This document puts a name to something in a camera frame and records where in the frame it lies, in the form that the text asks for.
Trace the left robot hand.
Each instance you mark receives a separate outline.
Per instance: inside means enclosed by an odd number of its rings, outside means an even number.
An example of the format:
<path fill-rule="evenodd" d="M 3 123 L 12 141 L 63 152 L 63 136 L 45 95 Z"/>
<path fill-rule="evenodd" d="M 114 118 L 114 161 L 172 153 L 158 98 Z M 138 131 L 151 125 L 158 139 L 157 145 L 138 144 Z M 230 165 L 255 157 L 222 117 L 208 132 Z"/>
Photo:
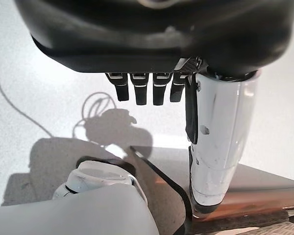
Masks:
<path fill-rule="evenodd" d="M 83 73 L 104 73 L 120 101 L 185 95 L 194 209 L 213 212 L 242 157 L 259 70 L 290 43 L 294 0 L 18 0 L 38 49 Z"/>

